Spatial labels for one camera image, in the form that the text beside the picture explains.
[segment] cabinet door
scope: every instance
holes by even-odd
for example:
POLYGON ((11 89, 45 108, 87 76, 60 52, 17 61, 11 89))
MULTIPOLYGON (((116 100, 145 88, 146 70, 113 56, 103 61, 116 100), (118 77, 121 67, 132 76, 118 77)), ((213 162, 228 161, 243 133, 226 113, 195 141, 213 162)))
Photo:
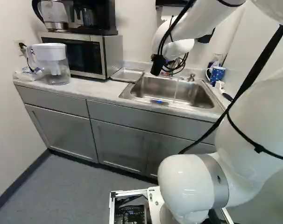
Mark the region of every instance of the cabinet door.
MULTIPOLYGON (((149 137, 150 150, 147 163, 147 175, 157 177, 159 164, 166 157, 178 154, 183 148, 193 143, 193 141, 175 138, 167 135, 151 133, 149 137)), ((212 145, 200 143, 187 151, 187 154, 208 154, 214 153, 212 145)))
POLYGON ((48 148, 98 162, 90 120, 25 105, 48 148))
POLYGON ((99 162, 130 172, 145 174, 148 132, 92 120, 99 162))

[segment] gray carpet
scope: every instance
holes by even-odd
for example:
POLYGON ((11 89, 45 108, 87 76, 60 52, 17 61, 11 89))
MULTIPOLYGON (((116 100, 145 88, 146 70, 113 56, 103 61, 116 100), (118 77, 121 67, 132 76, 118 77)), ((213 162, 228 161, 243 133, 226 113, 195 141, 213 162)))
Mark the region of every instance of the gray carpet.
POLYGON ((150 183, 52 155, 0 210, 0 224, 108 224, 109 192, 150 183))

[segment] gray countertop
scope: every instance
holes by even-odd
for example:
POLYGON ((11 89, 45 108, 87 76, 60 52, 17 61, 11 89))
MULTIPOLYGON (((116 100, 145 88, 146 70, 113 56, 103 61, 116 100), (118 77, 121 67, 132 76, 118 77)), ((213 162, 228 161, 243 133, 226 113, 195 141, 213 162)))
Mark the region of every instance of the gray countertop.
POLYGON ((197 110, 187 112, 181 111, 179 109, 176 110, 174 108, 168 108, 165 105, 148 105, 130 99, 119 98, 119 95, 128 85, 128 83, 113 80, 103 81, 97 79, 87 80, 71 78, 71 82, 66 85, 48 85, 43 80, 34 82, 14 80, 14 84, 72 97, 85 98, 102 103, 121 105, 141 110, 154 111, 210 122, 215 122, 220 116, 220 114, 215 114, 213 112, 210 112, 209 110, 207 110, 207 112, 199 112, 197 110))

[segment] kitchen sink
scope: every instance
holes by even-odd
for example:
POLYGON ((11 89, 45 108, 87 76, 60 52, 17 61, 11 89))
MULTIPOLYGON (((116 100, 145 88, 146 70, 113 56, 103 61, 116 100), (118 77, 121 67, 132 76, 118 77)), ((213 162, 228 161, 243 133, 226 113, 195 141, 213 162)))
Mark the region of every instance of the kitchen sink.
POLYGON ((129 84, 119 97, 182 110, 197 108, 222 113, 216 97, 201 79, 190 81, 186 78, 154 77, 146 74, 135 84, 129 84))

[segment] white wall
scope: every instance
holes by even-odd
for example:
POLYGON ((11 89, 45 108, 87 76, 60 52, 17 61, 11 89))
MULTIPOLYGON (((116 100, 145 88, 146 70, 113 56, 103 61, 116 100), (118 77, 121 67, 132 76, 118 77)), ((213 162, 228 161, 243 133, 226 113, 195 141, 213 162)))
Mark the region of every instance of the white wall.
MULTIPOLYGON (((115 4, 117 28, 124 38, 124 59, 150 62, 152 38, 158 28, 155 0, 115 0, 115 4)), ((189 54, 187 67, 204 69, 213 59, 213 53, 226 54, 242 12, 238 9, 219 25, 209 44, 196 42, 189 54)))
MULTIPOLYGON (((278 28, 252 2, 246 3, 226 62, 225 90, 235 95, 256 59, 278 28)), ((283 67, 283 39, 257 81, 271 77, 283 67)), ((283 170, 271 177, 252 201, 229 209, 233 220, 242 224, 283 224, 283 170)))
POLYGON ((43 27, 31 0, 0 1, 0 195, 46 149, 12 82, 14 70, 25 66, 13 40, 36 43, 35 29, 43 27))

